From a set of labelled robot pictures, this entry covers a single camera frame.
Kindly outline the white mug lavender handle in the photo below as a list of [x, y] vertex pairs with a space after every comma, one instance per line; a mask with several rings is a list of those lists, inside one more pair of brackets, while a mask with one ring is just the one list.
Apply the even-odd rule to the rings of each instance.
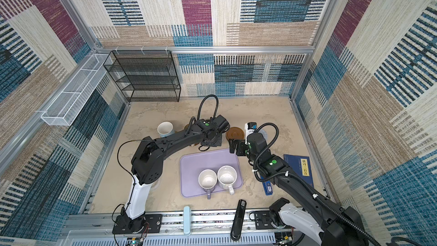
[[217, 174], [211, 169], [203, 170], [198, 176], [199, 186], [206, 192], [207, 199], [210, 200], [212, 192], [217, 184]]

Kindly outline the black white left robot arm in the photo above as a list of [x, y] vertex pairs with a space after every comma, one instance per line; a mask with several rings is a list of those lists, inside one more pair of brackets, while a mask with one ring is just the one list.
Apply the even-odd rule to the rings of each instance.
[[113, 233], [139, 233], [145, 229], [145, 204], [151, 185], [163, 173], [163, 163], [172, 154], [194, 144], [221, 145], [220, 137], [230, 125], [221, 115], [209, 120], [191, 120], [188, 128], [170, 136], [140, 141], [131, 160], [132, 186], [127, 203], [114, 221]]

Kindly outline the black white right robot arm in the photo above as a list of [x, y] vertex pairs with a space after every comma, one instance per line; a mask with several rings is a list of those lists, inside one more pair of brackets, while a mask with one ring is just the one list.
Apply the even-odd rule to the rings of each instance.
[[269, 208], [275, 225], [295, 227], [320, 246], [378, 245], [354, 208], [343, 208], [315, 190], [284, 159], [271, 154], [261, 134], [251, 134], [248, 141], [230, 140], [229, 144], [231, 153], [246, 156], [252, 163], [257, 181], [270, 181], [301, 205], [295, 208], [285, 199], [276, 201]]

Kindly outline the white mug blue handle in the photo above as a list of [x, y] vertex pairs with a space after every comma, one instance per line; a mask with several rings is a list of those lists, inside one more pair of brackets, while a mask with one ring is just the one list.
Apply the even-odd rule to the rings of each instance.
[[157, 132], [161, 138], [168, 137], [175, 133], [173, 124], [168, 121], [160, 123], [157, 127]]

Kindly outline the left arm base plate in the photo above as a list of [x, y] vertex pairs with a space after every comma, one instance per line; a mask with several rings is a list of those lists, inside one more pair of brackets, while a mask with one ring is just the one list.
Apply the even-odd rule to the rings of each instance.
[[162, 222], [162, 214], [144, 214], [136, 219], [129, 218], [126, 214], [118, 215], [112, 234], [146, 234], [159, 233]]

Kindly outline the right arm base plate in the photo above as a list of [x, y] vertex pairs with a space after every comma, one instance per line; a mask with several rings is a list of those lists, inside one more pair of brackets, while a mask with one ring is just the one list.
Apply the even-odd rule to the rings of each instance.
[[254, 211], [252, 215], [257, 230], [283, 229], [285, 227], [279, 215], [273, 211]]

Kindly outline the white speckled mug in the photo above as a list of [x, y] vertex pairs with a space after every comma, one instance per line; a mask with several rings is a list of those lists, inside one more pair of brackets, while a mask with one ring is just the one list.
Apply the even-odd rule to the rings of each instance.
[[232, 166], [222, 166], [217, 172], [217, 181], [219, 186], [234, 195], [234, 184], [237, 181], [237, 172]]

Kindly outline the light brown wooden coaster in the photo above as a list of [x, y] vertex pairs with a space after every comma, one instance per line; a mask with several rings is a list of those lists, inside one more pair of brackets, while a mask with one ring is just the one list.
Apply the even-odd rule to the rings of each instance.
[[227, 140], [244, 140], [245, 132], [239, 127], [231, 127], [225, 133], [225, 136]]

